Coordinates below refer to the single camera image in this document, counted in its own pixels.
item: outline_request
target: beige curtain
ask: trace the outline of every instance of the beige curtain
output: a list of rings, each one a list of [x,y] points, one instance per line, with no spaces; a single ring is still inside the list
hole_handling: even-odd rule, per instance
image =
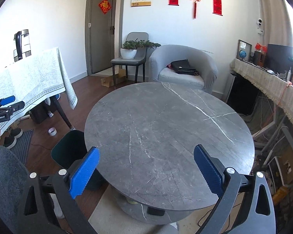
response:
[[[264,20],[264,45],[293,46],[291,23],[285,1],[260,1]]]

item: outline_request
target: round table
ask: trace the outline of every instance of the round table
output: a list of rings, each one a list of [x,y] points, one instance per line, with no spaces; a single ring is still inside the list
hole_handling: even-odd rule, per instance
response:
[[[89,113],[85,142],[88,150],[100,150],[97,169],[119,192],[119,206],[150,224],[176,222],[216,203],[194,161],[196,145],[241,174],[249,174],[255,154],[251,133],[233,109],[172,83],[132,84],[103,97]]]

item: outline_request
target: security camera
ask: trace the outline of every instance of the security camera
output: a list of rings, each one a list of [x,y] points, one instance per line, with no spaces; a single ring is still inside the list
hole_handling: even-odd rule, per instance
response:
[[[259,18],[259,19],[257,20],[257,24],[258,24],[259,27],[261,27],[262,24],[263,24],[263,20],[262,20],[261,18]]]

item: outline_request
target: lace tablecloth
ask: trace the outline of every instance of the lace tablecloth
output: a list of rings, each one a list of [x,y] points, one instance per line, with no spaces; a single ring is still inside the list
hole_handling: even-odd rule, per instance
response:
[[[266,71],[234,59],[231,69],[250,81],[255,87],[260,89],[275,104],[281,107],[293,124],[293,86],[287,87],[288,83],[277,76],[267,73]]]
[[[32,55],[0,70],[0,99],[14,95],[15,103],[25,102],[24,109],[15,112],[10,121],[0,123],[1,134],[46,98],[64,91],[74,109],[77,96],[58,47]]]

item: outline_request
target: dark green trash bin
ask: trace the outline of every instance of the dark green trash bin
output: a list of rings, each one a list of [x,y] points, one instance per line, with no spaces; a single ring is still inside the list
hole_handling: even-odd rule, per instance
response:
[[[68,132],[51,151],[52,159],[64,169],[68,169],[76,160],[83,159],[86,154],[84,132],[79,130]],[[102,175],[95,169],[86,189],[96,191],[104,182]]]

